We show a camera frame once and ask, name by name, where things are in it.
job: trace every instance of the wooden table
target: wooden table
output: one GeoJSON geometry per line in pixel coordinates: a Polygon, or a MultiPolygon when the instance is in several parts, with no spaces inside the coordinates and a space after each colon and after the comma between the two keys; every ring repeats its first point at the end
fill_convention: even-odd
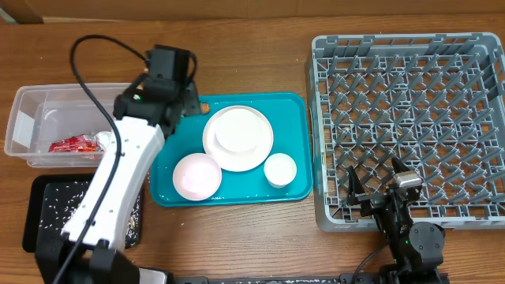
{"type": "MultiPolygon", "coordinates": [[[[124,22],[0,27],[0,133],[16,90],[25,85],[74,83],[73,41],[86,34],[115,36],[137,50],[155,43],[196,52],[201,94],[292,91],[306,99],[305,59],[315,36],[422,32],[494,32],[505,39],[505,16],[447,15],[320,17],[279,20],[124,22]]],[[[88,82],[130,82],[142,65],[117,47],[83,44],[78,65],[88,82]]],[[[0,282],[40,283],[33,255],[21,248],[30,186],[44,170],[0,156],[0,282]]],[[[127,256],[176,276],[209,278],[339,275],[354,271],[377,246],[377,233],[328,234],[314,219],[312,194],[301,202],[167,209],[146,198],[141,243],[127,256]]],[[[453,283],[503,283],[503,231],[451,231],[441,271],[453,283]]],[[[365,268],[390,263],[387,250],[365,268]]]]}

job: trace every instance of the black speckled tray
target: black speckled tray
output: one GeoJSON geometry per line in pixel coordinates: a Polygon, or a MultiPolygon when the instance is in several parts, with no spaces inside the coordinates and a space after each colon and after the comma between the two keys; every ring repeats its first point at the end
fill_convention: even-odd
{"type": "MultiPolygon", "coordinates": [[[[35,252],[37,241],[58,235],[82,201],[93,174],[42,175],[32,183],[32,192],[24,226],[23,249],[35,252]]],[[[142,192],[133,206],[125,247],[140,240],[142,192]]]]}

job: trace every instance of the red snack wrapper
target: red snack wrapper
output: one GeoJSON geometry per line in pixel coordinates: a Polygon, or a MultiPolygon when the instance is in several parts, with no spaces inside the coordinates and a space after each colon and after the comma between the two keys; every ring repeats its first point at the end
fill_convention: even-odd
{"type": "Polygon", "coordinates": [[[49,152],[90,152],[102,151],[98,139],[86,134],[70,137],[69,139],[54,142],[49,147],[49,152]]]}

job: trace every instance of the gray crate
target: gray crate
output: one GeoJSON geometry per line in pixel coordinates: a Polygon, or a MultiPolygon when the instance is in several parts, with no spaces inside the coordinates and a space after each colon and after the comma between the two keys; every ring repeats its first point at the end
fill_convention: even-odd
{"type": "Polygon", "coordinates": [[[343,205],[345,167],[377,192],[396,156],[425,180],[414,222],[505,228],[504,61],[490,33],[316,37],[307,92],[318,226],[376,230],[343,205]]]}

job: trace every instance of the blue tray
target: blue tray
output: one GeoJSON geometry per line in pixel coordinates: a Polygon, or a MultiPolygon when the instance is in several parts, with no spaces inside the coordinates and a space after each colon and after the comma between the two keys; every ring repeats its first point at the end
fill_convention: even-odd
{"type": "Polygon", "coordinates": [[[291,92],[250,95],[205,95],[211,112],[203,116],[183,118],[175,134],[170,136],[151,167],[151,195],[164,207],[202,205],[253,204],[301,200],[312,190],[312,163],[305,103],[291,92]],[[174,188],[172,173],[175,165],[192,153],[204,153],[202,134],[207,121],[219,110],[235,105],[253,107],[261,112],[274,130],[274,145],[270,155],[285,153],[297,164],[297,176],[282,189],[268,184],[264,164],[246,172],[223,171],[218,191],[209,199],[190,201],[174,188]]]}

